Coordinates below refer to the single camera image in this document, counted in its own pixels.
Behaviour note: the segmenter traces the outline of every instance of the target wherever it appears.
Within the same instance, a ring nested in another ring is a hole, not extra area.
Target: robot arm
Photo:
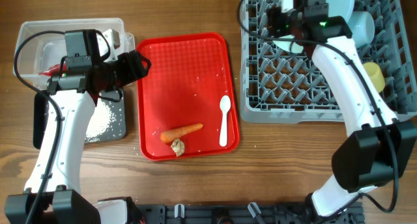
[[[349,138],[333,155],[334,174],[306,198],[304,221],[326,219],[343,211],[360,194],[393,179],[392,152],[383,137],[385,125],[397,153],[399,177],[416,142],[417,130],[410,122],[398,122],[395,113],[384,103],[362,66],[346,21],[342,17],[328,17],[326,0],[283,0],[282,7],[270,9],[267,15],[272,36],[293,35],[298,40],[317,42],[300,45],[327,80],[345,119]],[[349,60],[320,44],[338,49]],[[348,61],[355,65],[357,72]]]
[[[109,52],[100,56],[97,33],[95,30],[65,33],[66,70],[53,73],[47,86],[48,94],[60,110],[61,119],[57,119],[57,113],[50,107],[40,154],[24,194],[7,198],[5,214],[10,223],[25,223],[29,210],[33,209],[32,223],[139,221],[139,210],[131,198],[109,199],[93,206],[80,195],[79,168],[84,139],[99,92],[118,90],[143,78],[151,67],[151,62],[137,51],[120,54],[116,61],[105,63],[111,48],[108,45]],[[44,175],[54,147],[57,120],[61,121],[59,140],[49,174]],[[40,190],[44,179],[46,186]],[[39,203],[34,203],[35,197],[40,197]],[[53,212],[44,212],[50,204]]]

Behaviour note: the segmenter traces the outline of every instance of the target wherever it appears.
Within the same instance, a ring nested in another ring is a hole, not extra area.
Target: clear plastic container
[[[42,31],[71,31],[77,29],[97,29],[102,33],[113,29],[119,33],[120,48],[115,55],[131,51],[135,48],[134,37],[124,32],[124,23],[119,18],[76,19],[76,20],[50,20],[27,21],[20,27],[18,46],[29,36]],[[63,35],[46,34],[38,36],[28,42],[19,54],[18,70],[20,75],[34,86],[45,89],[48,76],[39,73],[59,64],[66,55],[65,39]]]

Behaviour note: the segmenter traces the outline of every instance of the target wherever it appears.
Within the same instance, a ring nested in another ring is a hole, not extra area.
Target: cup
[[[353,12],[347,25],[357,48],[370,44],[375,37],[375,24],[369,12]]]
[[[373,86],[378,93],[381,93],[385,88],[385,78],[379,65],[377,63],[368,62],[364,64],[364,68],[371,79]]]

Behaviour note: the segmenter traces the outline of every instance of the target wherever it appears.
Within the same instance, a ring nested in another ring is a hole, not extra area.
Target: black base
[[[269,206],[259,206],[262,218],[266,224],[301,224],[303,203],[283,203]],[[242,206],[185,206],[185,219],[183,222],[174,218],[174,206],[137,205],[146,217],[146,223],[151,224],[218,224],[225,218],[224,214],[235,224],[257,224],[251,217],[246,205]],[[326,224],[364,224],[365,216],[362,203],[354,203],[339,218],[324,222]]]

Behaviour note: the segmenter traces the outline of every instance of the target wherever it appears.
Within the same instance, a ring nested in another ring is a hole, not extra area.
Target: food scrap
[[[160,138],[162,142],[170,143],[188,133],[200,130],[202,127],[203,127],[203,124],[199,123],[199,124],[193,124],[190,126],[184,126],[184,127],[177,128],[177,129],[167,130],[161,133]]]
[[[176,139],[172,142],[171,148],[177,156],[181,156],[185,151],[185,145],[179,139]]]
[[[39,73],[39,75],[45,75],[45,76],[50,76],[51,77],[54,73],[59,71],[59,67],[60,67],[60,64],[56,64],[56,65],[50,67],[48,70],[45,70],[45,71]],[[63,65],[63,71],[65,71],[65,70],[66,70],[66,63],[64,63],[64,65]]]

